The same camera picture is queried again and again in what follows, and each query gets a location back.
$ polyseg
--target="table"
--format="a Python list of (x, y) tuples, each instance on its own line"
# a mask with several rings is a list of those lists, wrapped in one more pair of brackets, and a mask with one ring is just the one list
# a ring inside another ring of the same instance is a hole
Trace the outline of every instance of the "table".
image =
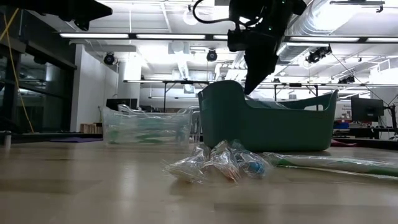
[[(19, 223), (397, 223), (398, 182), (276, 168), (264, 180), (186, 184), (163, 164), (190, 151), (102, 142), (13, 144), (0, 156), (0, 217)], [(394, 151), (333, 156), (398, 163)]]
[(360, 138), (379, 139), (381, 132), (394, 132), (392, 128), (349, 128), (334, 129), (335, 136), (355, 136)]

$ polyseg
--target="teal plastic basket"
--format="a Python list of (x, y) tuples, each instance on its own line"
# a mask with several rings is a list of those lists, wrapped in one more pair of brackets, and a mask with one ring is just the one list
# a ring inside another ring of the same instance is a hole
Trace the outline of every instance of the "teal plastic basket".
[[(242, 86), (231, 80), (208, 85), (198, 97), (207, 146), (214, 147), (225, 139), (238, 139), (252, 152), (322, 151), (330, 146), (337, 91), (280, 102), (288, 109), (246, 101)], [(323, 110), (305, 110), (316, 105), (322, 105)]]

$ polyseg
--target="plastic bag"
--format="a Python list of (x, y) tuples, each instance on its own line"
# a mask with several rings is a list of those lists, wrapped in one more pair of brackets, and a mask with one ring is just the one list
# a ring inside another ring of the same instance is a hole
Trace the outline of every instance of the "plastic bag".
[(275, 166), (341, 170), (359, 174), (398, 177), (398, 165), (388, 162), (328, 156), (295, 156), (265, 152), (265, 160)]
[(263, 178), (273, 168), (273, 165), (265, 161), (260, 155), (245, 150), (238, 140), (231, 142), (230, 150), (239, 168), (252, 178)]
[(227, 178), (237, 182), (241, 176), (239, 174), (239, 166), (228, 149), (228, 142), (221, 141), (211, 151), (210, 161), (205, 163), (204, 167), (213, 166), (223, 173)]
[(202, 168), (209, 161), (210, 148), (204, 144), (193, 148), (192, 155), (188, 158), (165, 166), (165, 171), (179, 180), (188, 182), (203, 182), (206, 179)]

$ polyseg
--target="purple mat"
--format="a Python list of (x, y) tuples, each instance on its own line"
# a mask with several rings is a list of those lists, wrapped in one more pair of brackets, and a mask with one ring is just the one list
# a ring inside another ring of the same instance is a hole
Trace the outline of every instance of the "purple mat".
[(50, 142), (74, 142), (74, 143), (81, 143), (81, 142), (92, 142), (92, 141), (102, 141), (101, 138), (79, 138), (79, 137), (70, 137), (65, 139), (53, 139)]

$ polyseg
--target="computer monitor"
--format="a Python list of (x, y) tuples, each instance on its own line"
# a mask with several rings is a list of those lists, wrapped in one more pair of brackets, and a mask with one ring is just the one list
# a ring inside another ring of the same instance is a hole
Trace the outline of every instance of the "computer monitor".
[(351, 112), (353, 121), (379, 121), (384, 116), (382, 100), (352, 98)]
[(118, 105), (127, 105), (130, 109), (137, 109), (137, 99), (107, 99), (106, 106), (111, 110), (118, 110)]

